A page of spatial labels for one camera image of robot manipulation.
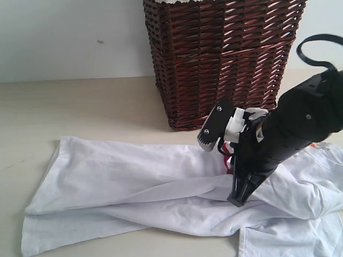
tabletop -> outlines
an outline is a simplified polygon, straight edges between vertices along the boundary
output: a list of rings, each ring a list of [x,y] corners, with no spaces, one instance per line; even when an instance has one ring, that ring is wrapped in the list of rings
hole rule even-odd
[[[318,70],[286,70],[279,94]],[[130,143],[197,144],[198,131],[173,132],[154,78],[0,84],[0,256],[21,256],[24,209],[63,135]],[[327,139],[343,147],[343,132]],[[194,237],[159,229],[90,240],[40,256],[234,257],[238,233]]]

wicker basket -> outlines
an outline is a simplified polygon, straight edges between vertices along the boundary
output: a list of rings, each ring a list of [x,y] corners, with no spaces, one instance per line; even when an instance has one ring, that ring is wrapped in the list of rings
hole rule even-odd
[[[200,128],[223,97],[275,107],[306,0],[143,0],[158,87],[171,128]]]

